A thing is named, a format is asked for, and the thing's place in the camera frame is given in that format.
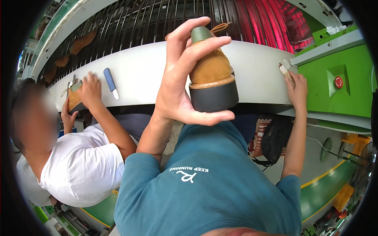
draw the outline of red emergency stop button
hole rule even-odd
[[[342,78],[340,76],[337,76],[335,78],[335,85],[337,88],[342,88],[342,86],[344,85],[344,82],[342,81]]]

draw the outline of green floor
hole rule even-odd
[[[82,210],[86,211],[93,218],[110,228],[114,224],[113,215],[116,202],[117,195],[112,193],[99,204],[91,207],[84,207]]]
[[[327,175],[301,189],[302,221],[326,206],[352,177],[355,165],[344,161]]]

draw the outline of metal rack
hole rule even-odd
[[[223,22],[232,22],[217,36],[228,35],[233,40],[292,52],[279,6],[275,0],[266,1],[264,5],[261,0],[119,0],[77,27],[48,59],[37,81],[53,68],[56,59],[70,54],[69,47],[76,38],[92,30],[97,31],[93,41],[77,55],[70,55],[67,65],[57,69],[49,87],[96,59],[135,46],[164,41],[164,37],[180,24],[201,16],[211,18],[211,24],[207,25],[209,29]],[[279,46],[277,42],[283,42],[283,39],[286,44]]]

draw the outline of white t-shirt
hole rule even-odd
[[[29,199],[36,206],[51,206],[49,199],[51,194],[39,186],[37,177],[23,155],[21,155],[20,159],[17,161],[16,168],[24,197]]]
[[[123,170],[118,147],[96,124],[58,139],[39,185],[66,205],[90,207],[120,186]]]

